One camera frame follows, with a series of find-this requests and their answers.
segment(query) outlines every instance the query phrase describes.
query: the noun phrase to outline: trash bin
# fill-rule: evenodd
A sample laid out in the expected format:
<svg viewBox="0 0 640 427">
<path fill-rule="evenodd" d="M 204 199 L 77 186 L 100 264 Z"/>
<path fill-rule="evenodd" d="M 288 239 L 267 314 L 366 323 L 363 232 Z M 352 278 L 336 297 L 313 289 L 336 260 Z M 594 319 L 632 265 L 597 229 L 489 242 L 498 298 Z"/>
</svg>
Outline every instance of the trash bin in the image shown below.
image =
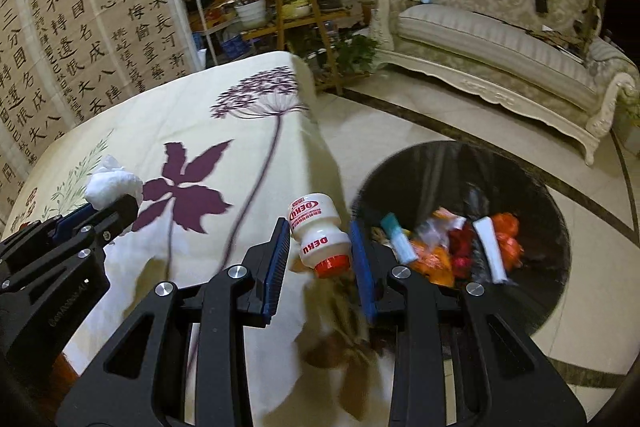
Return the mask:
<svg viewBox="0 0 640 427">
<path fill-rule="evenodd" d="M 382 162 L 367 178 L 352 214 L 366 230 L 396 214 L 415 230 L 438 207 L 465 216 L 470 187 L 486 196 L 486 215 L 510 212 L 520 221 L 517 240 L 523 266 L 497 290 L 510 314 L 534 333 L 558 304 L 571 263 L 564 218 L 545 185 L 516 162 L 485 148 L 456 141 L 409 147 Z"/>
</svg>

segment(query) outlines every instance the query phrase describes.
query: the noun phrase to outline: ornate cream sofa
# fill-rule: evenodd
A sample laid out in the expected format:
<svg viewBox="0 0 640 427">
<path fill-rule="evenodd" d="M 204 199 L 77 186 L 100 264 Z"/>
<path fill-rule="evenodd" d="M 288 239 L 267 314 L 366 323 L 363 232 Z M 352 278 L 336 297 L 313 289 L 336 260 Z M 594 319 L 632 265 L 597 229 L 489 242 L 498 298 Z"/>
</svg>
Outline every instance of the ornate cream sofa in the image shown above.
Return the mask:
<svg viewBox="0 0 640 427">
<path fill-rule="evenodd" d="M 524 31 L 545 25 L 575 36 L 574 21 L 589 0 L 548 0 L 545 16 L 535 0 L 358 1 L 374 5 L 376 66 L 421 71 L 542 120 L 581 142 L 588 165 L 609 132 L 618 95 L 638 92 L 638 69 L 600 38 L 581 64 Z"/>
</svg>

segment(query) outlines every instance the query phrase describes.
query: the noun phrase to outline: tile floor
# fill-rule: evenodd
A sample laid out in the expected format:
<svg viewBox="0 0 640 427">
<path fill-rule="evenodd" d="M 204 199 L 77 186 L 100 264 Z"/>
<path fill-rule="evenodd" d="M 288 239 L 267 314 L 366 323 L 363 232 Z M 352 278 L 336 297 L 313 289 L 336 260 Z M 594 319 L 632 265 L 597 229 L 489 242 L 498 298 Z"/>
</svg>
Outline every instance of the tile floor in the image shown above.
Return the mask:
<svg viewBox="0 0 640 427">
<path fill-rule="evenodd" d="M 480 98 L 444 87 L 434 78 L 385 69 L 350 89 L 430 116 L 497 145 L 545 169 L 633 230 L 631 204 L 637 208 L 638 198 L 630 202 L 622 164 L 610 136 L 603 140 L 595 163 L 589 168 L 577 143 Z M 389 155 L 420 142 L 447 139 L 388 112 L 332 94 L 321 95 L 318 120 L 340 167 L 347 204 L 368 173 Z M 640 194 L 640 161 L 625 151 L 623 158 L 632 188 Z M 612 374 L 608 377 L 620 381 L 640 346 L 637 231 L 634 243 L 575 202 L 575 198 L 552 188 L 550 191 L 569 229 L 572 267 L 556 309 L 533 339 L 560 365 L 575 366 L 578 375 L 581 371 Z M 575 378 L 574 374 L 568 383 L 591 418 L 614 390 L 602 385 L 577 385 Z"/>
</svg>

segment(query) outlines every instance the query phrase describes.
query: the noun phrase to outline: flower stem print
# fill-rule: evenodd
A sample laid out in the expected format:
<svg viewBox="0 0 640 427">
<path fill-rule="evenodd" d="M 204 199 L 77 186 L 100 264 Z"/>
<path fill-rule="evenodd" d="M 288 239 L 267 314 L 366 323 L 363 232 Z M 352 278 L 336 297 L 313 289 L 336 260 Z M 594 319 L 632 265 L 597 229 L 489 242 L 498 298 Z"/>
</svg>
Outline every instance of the flower stem print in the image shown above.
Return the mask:
<svg viewBox="0 0 640 427">
<path fill-rule="evenodd" d="M 72 210 L 76 210 L 82 206 L 84 201 L 84 190 L 88 182 L 88 177 L 92 171 L 98 166 L 102 159 L 102 153 L 107 149 L 107 142 L 113 129 L 109 134 L 102 138 L 89 154 L 71 169 L 66 175 L 66 181 L 63 181 L 51 197 L 52 204 L 45 206 L 42 211 L 41 221 L 46 221 L 49 217 L 62 214 L 66 216 Z"/>
<path fill-rule="evenodd" d="M 282 131 L 282 118 L 288 112 L 304 110 L 308 109 L 298 98 L 298 83 L 295 74 L 287 66 L 261 71 L 241 80 L 234 87 L 221 93 L 216 103 L 211 107 L 212 118 L 225 118 L 227 115 L 231 115 L 245 120 L 269 117 L 275 119 L 269 152 L 262 164 L 258 179 L 242 205 L 226 239 L 220 270 L 226 266 L 231 257 L 238 231 L 273 160 Z"/>
<path fill-rule="evenodd" d="M 165 279 L 171 275 L 173 258 L 172 238 L 174 223 L 185 230 L 207 233 L 202 227 L 202 216 L 206 214 L 224 214 L 231 205 L 222 199 L 217 190 L 204 185 L 187 185 L 203 181 L 209 176 L 222 157 L 231 140 L 218 143 L 187 163 L 187 151 L 180 142 L 164 144 L 166 162 L 162 167 L 162 177 L 149 180 L 142 188 L 144 201 L 155 201 L 140 212 L 133 224 L 133 232 L 150 225 L 162 215 L 165 208 L 172 203 L 172 219 L 169 221 L 167 233 L 167 264 Z"/>
</svg>

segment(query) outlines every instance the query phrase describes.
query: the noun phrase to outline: bottle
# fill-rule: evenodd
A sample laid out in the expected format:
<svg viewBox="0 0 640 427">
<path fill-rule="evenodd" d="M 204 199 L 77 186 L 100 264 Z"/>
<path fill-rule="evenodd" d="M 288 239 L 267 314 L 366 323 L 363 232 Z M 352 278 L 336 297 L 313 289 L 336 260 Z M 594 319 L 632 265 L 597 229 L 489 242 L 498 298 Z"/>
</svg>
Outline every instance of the bottle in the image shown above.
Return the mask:
<svg viewBox="0 0 640 427">
<path fill-rule="evenodd" d="M 321 279 L 351 266 L 351 241 L 339 225 L 340 216 L 326 194 L 308 194 L 289 205 L 289 226 L 300 243 L 300 260 Z"/>
</svg>

